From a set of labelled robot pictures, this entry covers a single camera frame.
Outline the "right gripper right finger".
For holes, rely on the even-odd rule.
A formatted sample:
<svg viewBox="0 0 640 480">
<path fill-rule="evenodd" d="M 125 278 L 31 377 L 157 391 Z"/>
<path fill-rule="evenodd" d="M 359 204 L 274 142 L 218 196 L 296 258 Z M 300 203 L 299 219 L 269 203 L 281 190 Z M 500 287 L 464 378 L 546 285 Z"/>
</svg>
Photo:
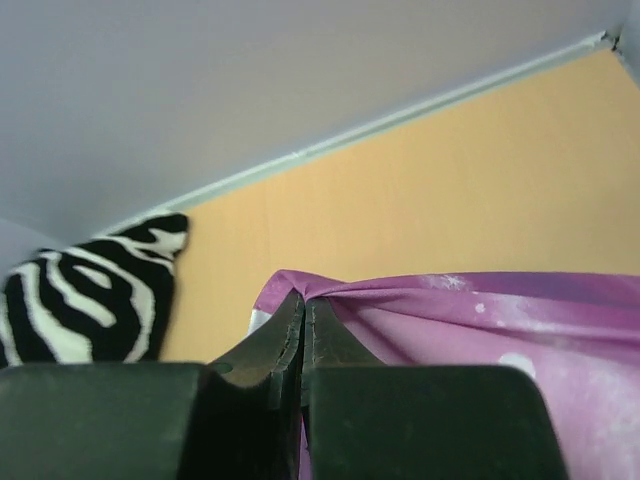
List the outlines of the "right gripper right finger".
<svg viewBox="0 0 640 480">
<path fill-rule="evenodd" d="M 383 367 L 347 328 L 331 302 L 314 299 L 305 305 L 302 367 L 302 422 L 307 464 L 304 479 L 352 477 L 351 440 L 364 436 L 354 418 L 369 375 Z"/>
</svg>

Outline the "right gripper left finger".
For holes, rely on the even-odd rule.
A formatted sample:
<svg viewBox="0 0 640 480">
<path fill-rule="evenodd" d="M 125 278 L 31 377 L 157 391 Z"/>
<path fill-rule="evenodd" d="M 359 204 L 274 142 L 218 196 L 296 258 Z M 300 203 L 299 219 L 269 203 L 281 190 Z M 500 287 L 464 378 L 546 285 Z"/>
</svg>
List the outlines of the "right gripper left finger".
<svg viewBox="0 0 640 480">
<path fill-rule="evenodd" d="M 304 313 L 290 291 L 264 325 L 210 364 L 212 455 L 225 479 L 298 477 Z"/>
</svg>

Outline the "purple pink princess pillowcase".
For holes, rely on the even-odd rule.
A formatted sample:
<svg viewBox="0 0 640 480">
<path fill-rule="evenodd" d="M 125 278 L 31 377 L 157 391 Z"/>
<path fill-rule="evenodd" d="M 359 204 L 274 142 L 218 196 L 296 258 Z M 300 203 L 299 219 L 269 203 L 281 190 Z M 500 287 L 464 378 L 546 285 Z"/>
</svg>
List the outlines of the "purple pink princess pillowcase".
<svg viewBox="0 0 640 480">
<path fill-rule="evenodd" d="M 342 282 L 281 270 L 249 321 L 290 291 L 327 298 L 388 364 L 500 364 L 541 390 L 573 479 L 639 475 L 639 280 L 566 272 L 421 274 Z"/>
</svg>

